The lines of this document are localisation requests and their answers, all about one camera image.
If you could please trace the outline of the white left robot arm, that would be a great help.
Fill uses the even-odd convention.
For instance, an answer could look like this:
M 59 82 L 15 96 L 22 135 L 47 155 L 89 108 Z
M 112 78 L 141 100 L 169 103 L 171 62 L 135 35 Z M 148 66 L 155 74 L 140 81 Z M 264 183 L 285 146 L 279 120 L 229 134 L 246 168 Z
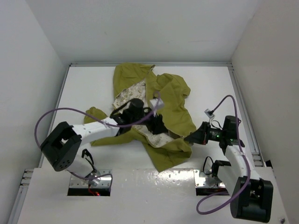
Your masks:
M 83 125 L 61 122 L 43 141 L 41 152 L 56 172 L 66 170 L 85 181 L 100 179 L 105 174 L 97 174 L 92 159 L 77 154 L 79 148 L 95 140 L 123 135 L 135 125 L 147 127 L 152 134 L 166 133 L 163 117 L 157 114 L 163 106 L 161 98 L 151 99 L 149 107 L 144 107 L 142 100 L 134 98 L 105 119 L 95 118 L 94 122 Z

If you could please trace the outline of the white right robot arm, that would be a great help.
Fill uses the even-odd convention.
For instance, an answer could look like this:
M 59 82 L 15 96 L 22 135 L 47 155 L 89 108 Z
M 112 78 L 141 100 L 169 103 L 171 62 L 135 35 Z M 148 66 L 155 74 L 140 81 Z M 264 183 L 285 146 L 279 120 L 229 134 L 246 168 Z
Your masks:
M 273 184 L 263 179 L 244 153 L 244 143 L 237 138 L 241 120 L 235 116 L 225 117 L 221 128 L 210 122 L 203 122 L 193 133 L 185 137 L 189 143 L 206 145 L 218 142 L 226 160 L 212 160 L 209 169 L 195 170 L 198 195 L 212 195 L 217 192 L 229 195 L 232 217 L 261 223 L 271 218 Z

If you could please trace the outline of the olive green hooded jacket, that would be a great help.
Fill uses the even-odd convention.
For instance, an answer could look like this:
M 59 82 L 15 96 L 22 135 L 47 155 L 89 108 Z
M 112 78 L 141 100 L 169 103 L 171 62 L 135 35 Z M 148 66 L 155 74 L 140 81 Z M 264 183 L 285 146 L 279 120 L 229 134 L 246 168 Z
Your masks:
M 184 137 L 196 130 L 185 108 L 185 98 L 191 89 L 181 76 L 164 73 L 155 75 L 153 65 L 121 63 L 115 67 L 113 76 L 114 103 L 118 108 L 130 99 L 139 98 L 146 105 L 157 91 L 164 106 L 158 111 L 167 128 L 166 133 L 154 135 L 147 127 L 136 125 L 118 137 L 92 141 L 92 147 L 140 141 L 154 167 L 162 172 L 185 162 L 192 154 L 191 146 Z

